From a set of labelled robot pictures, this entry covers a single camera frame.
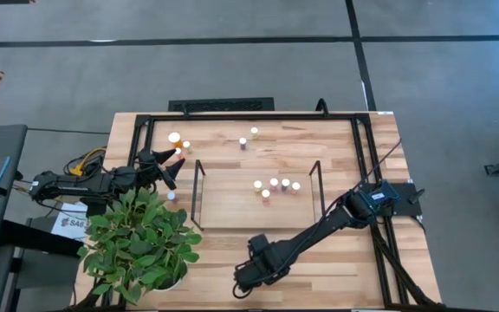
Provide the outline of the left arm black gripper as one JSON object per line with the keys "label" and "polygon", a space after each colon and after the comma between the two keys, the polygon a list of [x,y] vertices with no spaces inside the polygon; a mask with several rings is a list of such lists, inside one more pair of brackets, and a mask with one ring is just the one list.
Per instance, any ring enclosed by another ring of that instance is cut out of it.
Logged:
{"label": "left arm black gripper", "polygon": [[163,152],[140,151],[137,156],[139,168],[137,169],[136,187],[148,187],[157,180],[163,180],[170,190],[176,190],[176,178],[185,163],[185,159],[176,161],[164,170],[161,167],[176,151],[176,148]]}

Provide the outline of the black framed clear shelf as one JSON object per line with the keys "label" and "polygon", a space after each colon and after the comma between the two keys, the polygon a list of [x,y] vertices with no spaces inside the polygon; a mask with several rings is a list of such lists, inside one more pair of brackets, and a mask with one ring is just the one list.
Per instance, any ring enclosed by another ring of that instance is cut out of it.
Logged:
{"label": "black framed clear shelf", "polygon": [[[276,178],[278,189],[272,192],[269,181]],[[281,191],[282,179],[289,179],[287,191]],[[262,202],[254,182],[262,181],[262,190],[270,191],[270,200]],[[301,189],[291,193],[298,182]],[[326,212],[321,162],[309,169],[218,169],[195,162],[191,221],[201,230],[280,230],[303,229],[314,224]]]}

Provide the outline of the black perforated floor mat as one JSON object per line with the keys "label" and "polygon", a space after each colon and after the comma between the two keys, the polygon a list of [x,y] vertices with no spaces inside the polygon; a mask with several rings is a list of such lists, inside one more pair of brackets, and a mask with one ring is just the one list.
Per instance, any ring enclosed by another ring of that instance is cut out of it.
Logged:
{"label": "black perforated floor mat", "polygon": [[175,100],[168,103],[169,112],[239,112],[275,111],[273,97]]}

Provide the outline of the green leafy plant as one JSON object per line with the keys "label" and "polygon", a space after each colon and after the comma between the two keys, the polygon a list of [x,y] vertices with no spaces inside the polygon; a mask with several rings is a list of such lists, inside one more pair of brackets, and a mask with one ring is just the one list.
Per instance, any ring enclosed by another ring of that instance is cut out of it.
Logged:
{"label": "green leafy plant", "polygon": [[87,241],[77,254],[96,279],[92,293],[113,291],[133,305],[166,282],[176,282],[199,260],[203,240],[185,224],[187,212],[171,211],[156,191],[130,190],[89,218]]}

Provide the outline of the white plant pot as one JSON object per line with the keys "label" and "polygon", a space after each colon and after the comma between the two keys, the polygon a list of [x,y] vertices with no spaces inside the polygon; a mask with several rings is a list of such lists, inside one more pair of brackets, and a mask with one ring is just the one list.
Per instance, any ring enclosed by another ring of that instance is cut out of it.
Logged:
{"label": "white plant pot", "polygon": [[152,292],[166,292],[166,291],[170,291],[172,289],[177,288],[183,282],[183,280],[184,280],[184,278],[181,277],[176,282],[173,282],[173,281],[166,282],[166,283],[160,285],[158,288],[153,289]]}

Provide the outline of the white printed paper sheet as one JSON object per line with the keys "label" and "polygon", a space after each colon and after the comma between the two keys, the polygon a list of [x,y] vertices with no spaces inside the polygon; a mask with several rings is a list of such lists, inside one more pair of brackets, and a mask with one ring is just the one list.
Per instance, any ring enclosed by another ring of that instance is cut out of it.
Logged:
{"label": "white printed paper sheet", "polygon": [[57,215],[51,233],[82,241],[88,227],[87,206],[81,202],[65,203]]}

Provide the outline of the black table clamp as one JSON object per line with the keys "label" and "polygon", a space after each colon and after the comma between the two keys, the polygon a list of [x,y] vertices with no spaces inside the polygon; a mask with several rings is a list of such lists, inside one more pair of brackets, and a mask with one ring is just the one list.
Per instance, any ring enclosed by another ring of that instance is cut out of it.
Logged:
{"label": "black table clamp", "polygon": [[326,101],[323,98],[320,98],[318,100],[317,105],[315,107],[315,111],[316,112],[320,112],[323,118],[327,119],[327,118],[330,117],[330,113],[329,113],[329,110],[328,110],[327,103],[326,103]]}

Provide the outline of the black aluminium rig frame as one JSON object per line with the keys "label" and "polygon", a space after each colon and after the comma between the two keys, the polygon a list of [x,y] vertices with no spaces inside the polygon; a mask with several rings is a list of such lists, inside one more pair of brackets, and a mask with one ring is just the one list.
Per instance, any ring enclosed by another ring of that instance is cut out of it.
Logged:
{"label": "black aluminium rig frame", "polygon": [[[183,209],[191,206],[198,159],[210,168],[281,170],[309,169],[319,160],[327,202],[363,177],[410,183],[392,113],[334,112],[327,119],[319,112],[162,113],[155,115],[152,129],[137,119],[135,113],[114,116],[105,166],[126,165],[144,146],[167,149],[169,133],[178,132],[192,148],[178,176],[178,206]],[[252,127],[259,129],[255,140]],[[246,150],[239,146],[242,137]],[[410,290],[374,249],[367,229],[339,231],[301,255],[278,283],[244,299],[232,295],[234,267],[247,259],[250,237],[266,233],[272,240],[286,239],[303,229],[203,231],[196,248],[200,258],[187,278],[170,291],[144,295],[135,309],[376,309],[386,301],[412,302]]]}

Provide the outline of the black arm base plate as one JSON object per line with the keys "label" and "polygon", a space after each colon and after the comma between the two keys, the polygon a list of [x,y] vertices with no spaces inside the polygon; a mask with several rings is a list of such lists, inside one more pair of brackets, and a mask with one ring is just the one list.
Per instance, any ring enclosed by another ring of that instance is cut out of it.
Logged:
{"label": "black arm base plate", "polygon": [[381,217],[422,214],[418,198],[421,192],[412,183],[390,183],[381,180],[378,184],[366,183],[361,190],[372,198],[372,206]]}

